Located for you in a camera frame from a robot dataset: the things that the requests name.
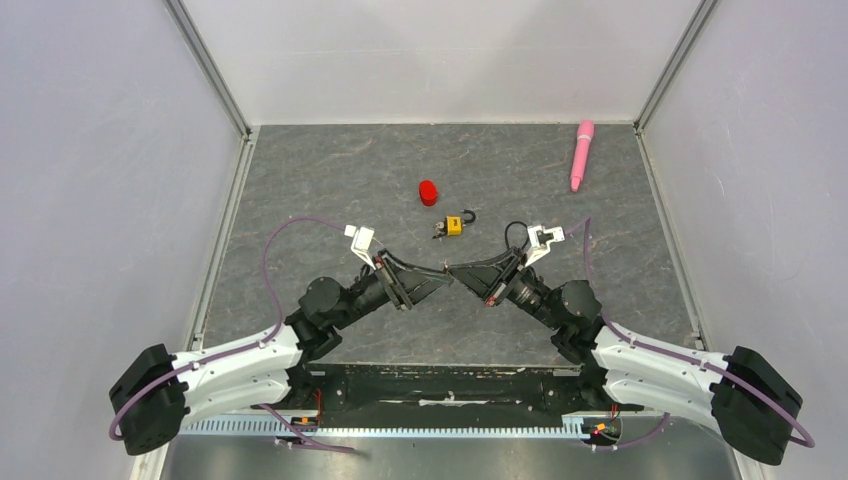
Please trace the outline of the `metal key bunch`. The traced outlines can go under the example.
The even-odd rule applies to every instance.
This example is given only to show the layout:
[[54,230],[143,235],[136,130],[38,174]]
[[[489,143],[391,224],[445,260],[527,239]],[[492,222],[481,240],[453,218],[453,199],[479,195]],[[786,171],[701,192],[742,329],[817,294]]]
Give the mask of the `metal key bunch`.
[[433,239],[445,237],[447,235],[447,227],[444,222],[437,222],[435,225],[435,233]]

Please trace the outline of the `yellow black padlock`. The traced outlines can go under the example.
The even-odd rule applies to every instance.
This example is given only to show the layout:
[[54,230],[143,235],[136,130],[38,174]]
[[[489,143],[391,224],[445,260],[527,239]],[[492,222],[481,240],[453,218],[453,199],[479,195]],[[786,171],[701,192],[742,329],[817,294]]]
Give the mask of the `yellow black padlock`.
[[463,233],[463,229],[476,221],[477,215],[472,210],[462,210],[459,215],[446,215],[443,220],[447,227],[445,237],[456,237]]

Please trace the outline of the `pink pen-shaped stick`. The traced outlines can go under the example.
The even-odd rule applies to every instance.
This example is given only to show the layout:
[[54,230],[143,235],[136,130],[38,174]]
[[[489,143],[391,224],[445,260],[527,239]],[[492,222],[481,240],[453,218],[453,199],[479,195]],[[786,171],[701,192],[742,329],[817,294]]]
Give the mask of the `pink pen-shaped stick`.
[[576,142],[570,171],[570,190],[577,192],[584,179],[589,148],[594,137],[595,125],[591,120],[582,121],[576,132]]

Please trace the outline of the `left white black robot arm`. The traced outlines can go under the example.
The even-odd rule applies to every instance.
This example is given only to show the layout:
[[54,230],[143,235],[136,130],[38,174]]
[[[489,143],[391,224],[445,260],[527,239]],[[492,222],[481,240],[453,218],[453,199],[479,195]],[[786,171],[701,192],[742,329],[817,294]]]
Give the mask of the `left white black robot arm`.
[[109,391],[115,412],[109,436],[137,456],[170,442],[185,426],[231,410],[280,401],[301,408],[314,393],[303,367],[336,348],[340,330],[386,304],[408,310],[451,281],[445,271],[409,265],[382,250],[349,287],[331,277],[313,280],[297,310],[257,334],[178,353],[150,346]]

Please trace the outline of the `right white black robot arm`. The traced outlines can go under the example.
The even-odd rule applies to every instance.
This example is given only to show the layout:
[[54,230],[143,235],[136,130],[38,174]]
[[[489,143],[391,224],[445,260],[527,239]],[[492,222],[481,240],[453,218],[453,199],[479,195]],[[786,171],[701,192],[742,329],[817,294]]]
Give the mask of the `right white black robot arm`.
[[509,301],[554,330],[559,354],[583,368],[577,392],[591,408],[610,403],[684,417],[772,466],[795,440],[803,399],[755,350],[690,350],[637,334],[604,318],[589,281],[551,288],[516,249],[447,271],[486,305]]

